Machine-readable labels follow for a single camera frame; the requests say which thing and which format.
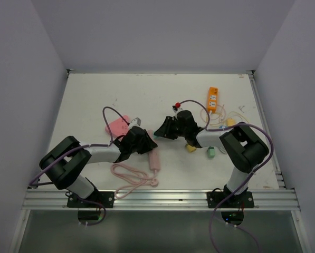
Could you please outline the orange power strip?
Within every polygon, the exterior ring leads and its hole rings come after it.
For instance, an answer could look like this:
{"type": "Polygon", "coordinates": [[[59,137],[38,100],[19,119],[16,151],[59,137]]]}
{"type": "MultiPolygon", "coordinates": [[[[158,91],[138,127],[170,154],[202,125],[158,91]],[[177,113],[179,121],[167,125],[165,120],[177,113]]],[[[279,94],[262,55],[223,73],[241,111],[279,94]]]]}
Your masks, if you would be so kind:
{"type": "Polygon", "coordinates": [[[218,88],[210,87],[207,94],[206,108],[208,112],[215,113],[217,110],[218,88]]]}

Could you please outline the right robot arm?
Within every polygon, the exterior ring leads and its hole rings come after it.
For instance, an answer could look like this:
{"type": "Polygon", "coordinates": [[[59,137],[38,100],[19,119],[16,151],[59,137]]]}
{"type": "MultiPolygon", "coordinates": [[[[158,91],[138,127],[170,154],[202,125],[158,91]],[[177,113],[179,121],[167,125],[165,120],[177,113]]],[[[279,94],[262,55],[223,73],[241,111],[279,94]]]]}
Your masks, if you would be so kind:
{"type": "Polygon", "coordinates": [[[264,159],[270,153],[254,130],[269,137],[261,128],[244,122],[223,129],[200,127],[192,113],[183,110],[175,116],[167,116],[154,135],[170,140],[183,137],[195,148],[224,148],[234,168],[224,187],[223,200],[226,205],[235,207],[242,201],[242,193],[247,190],[252,174],[265,164],[264,159]]]}

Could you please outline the yellow charger plug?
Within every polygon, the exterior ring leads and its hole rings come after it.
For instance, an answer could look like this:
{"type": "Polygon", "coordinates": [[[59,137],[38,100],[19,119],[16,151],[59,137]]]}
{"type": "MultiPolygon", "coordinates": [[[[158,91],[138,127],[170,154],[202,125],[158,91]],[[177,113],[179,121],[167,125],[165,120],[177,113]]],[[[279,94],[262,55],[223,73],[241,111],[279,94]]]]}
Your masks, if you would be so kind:
{"type": "Polygon", "coordinates": [[[234,119],[228,118],[226,120],[226,126],[231,127],[231,126],[234,126],[234,125],[236,125],[236,121],[234,119]]]}

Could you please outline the pink triangular socket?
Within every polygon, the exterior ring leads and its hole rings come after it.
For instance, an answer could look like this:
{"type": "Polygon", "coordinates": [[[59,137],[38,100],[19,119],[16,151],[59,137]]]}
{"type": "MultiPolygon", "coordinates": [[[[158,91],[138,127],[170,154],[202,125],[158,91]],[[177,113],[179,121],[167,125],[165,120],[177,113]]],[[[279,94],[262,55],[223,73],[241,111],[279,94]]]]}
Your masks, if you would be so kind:
{"type": "Polygon", "coordinates": [[[112,136],[114,139],[119,137],[119,136],[126,135],[128,132],[128,125],[124,121],[124,119],[121,117],[112,121],[111,123],[109,123],[109,128],[110,129],[108,129],[106,126],[105,132],[108,135],[110,135],[110,133],[112,133],[112,136]]]}

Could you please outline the yellow cube plug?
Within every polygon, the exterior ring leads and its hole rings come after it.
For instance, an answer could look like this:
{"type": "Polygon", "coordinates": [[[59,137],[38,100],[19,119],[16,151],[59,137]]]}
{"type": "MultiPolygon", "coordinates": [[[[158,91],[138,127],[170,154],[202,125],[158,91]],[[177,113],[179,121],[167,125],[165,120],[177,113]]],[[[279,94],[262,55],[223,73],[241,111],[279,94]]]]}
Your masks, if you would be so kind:
{"type": "Polygon", "coordinates": [[[196,147],[193,147],[190,144],[186,144],[185,148],[186,148],[187,152],[189,152],[189,153],[195,152],[197,150],[196,147]]]}

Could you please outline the long pink power strip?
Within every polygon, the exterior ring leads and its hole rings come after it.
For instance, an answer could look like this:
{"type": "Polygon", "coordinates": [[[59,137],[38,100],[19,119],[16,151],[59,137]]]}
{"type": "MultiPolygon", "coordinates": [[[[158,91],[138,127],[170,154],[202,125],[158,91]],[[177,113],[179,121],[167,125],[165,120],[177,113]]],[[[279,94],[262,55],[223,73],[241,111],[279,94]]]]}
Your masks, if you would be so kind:
{"type": "Polygon", "coordinates": [[[153,150],[148,153],[148,158],[150,170],[153,172],[159,172],[161,170],[161,165],[158,148],[153,148],[153,150]]]}

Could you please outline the green cube plug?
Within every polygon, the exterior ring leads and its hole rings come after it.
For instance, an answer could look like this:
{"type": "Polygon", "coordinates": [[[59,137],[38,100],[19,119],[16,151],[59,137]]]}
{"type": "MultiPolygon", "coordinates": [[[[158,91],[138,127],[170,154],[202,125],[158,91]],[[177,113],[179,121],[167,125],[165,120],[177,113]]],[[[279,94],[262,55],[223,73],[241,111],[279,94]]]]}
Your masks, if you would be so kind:
{"type": "Polygon", "coordinates": [[[207,148],[207,157],[209,159],[213,159],[216,155],[215,147],[208,147],[207,148]]]}

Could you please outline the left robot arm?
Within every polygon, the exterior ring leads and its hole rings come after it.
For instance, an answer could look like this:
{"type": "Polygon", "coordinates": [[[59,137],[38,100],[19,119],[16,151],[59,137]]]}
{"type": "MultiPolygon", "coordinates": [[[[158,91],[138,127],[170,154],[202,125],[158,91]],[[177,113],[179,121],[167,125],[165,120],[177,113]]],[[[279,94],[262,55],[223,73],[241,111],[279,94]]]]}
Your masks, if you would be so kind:
{"type": "Polygon", "coordinates": [[[81,175],[87,164],[119,163],[128,160],[133,153],[145,154],[157,147],[147,130],[139,126],[133,126],[110,145],[83,145],[75,137],[68,136],[42,158],[39,166],[57,189],[69,190],[79,196],[86,207],[92,207],[98,201],[98,194],[91,181],[81,175]]]}

